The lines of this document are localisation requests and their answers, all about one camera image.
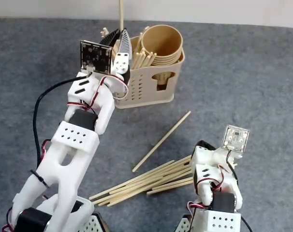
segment pile of chopsticks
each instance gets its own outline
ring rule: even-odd
[[[151,66],[156,55],[156,53],[153,54],[153,52],[150,52],[150,54],[147,56],[145,49],[142,48],[140,52],[136,52],[133,54],[132,69],[139,69]]]
[[[148,30],[149,27],[146,27],[143,32],[140,33],[137,45],[132,53],[132,69],[139,69],[143,67],[149,67],[153,63],[156,53],[150,52],[149,55],[146,55],[145,49],[141,46],[141,40],[143,33]]]
[[[178,161],[171,160],[131,180],[91,196],[89,199],[98,206],[105,204],[112,206],[141,192],[147,191],[146,194],[150,195],[189,185],[193,182],[192,177],[181,178],[191,174],[190,157],[187,156]]]

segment gray carpet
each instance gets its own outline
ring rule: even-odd
[[[154,22],[126,22],[131,36]],[[218,147],[226,124],[251,129],[236,172],[242,214],[255,232],[293,232],[293,29],[169,23],[184,37],[186,62],[168,104],[116,109],[83,179],[88,197],[134,177],[132,167],[188,110],[189,118],[139,174],[192,152]],[[98,42],[116,21],[0,19],[0,227],[36,163],[32,112],[40,93],[79,71],[79,40]],[[53,136],[69,85],[42,102],[39,139]],[[194,200],[192,186],[99,207],[111,231],[172,232]],[[247,229],[242,225],[242,232]]]

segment stack of paper cups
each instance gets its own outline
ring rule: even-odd
[[[155,25],[147,29],[141,39],[146,54],[157,53],[153,66],[169,66],[176,63],[182,53],[183,38],[181,33],[169,25]],[[160,73],[153,78],[158,85],[166,85],[170,72]]]

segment utensil holder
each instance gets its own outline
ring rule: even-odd
[[[175,64],[169,66],[149,66],[131,70],[131,77],[128,83],[129,92],[126,98],[116,100],[116,107],[125,109],[172,101],[184,59],[185,55],[182,50],[181,56]],[[166,86],[161,86],[161,90],[158,90],[158,82],[152,77],[167,72],[171,72],[171,76],[168,78]]]

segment white robotic arm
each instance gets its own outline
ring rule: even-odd
[[[64,121],[56,130],[39,167],[32,171],[13,200],[11,231],[77,232],[88,231],[88,228],[91,231],[90,226],[84,226],[90,218],[97,231],[106,231],[99,223],[93,223],[97,220],[91,216],[93,204],[78,197],[77,190],[97,150],[99,135],[105,132],[115,108],[113,93],[127,94],[123,77],[129,74],[129,58],[129,53],[117,53],[110,75],[86,70],[78,73],[77,77],[86,78],[73,82]],[[66,156],[72,160],[63,165]],[[59,185],[58,194],[36,209],[32,208],[34,201],[52,184]]]
[[[220,148],[197,143],[190,165],[198,199],[188,205],[194,214],[184,217],[176,232],[186,226],[191,232],[240,232],[242,196],[234,160],[242,157],[248,137],[249,130],[228,125]]]

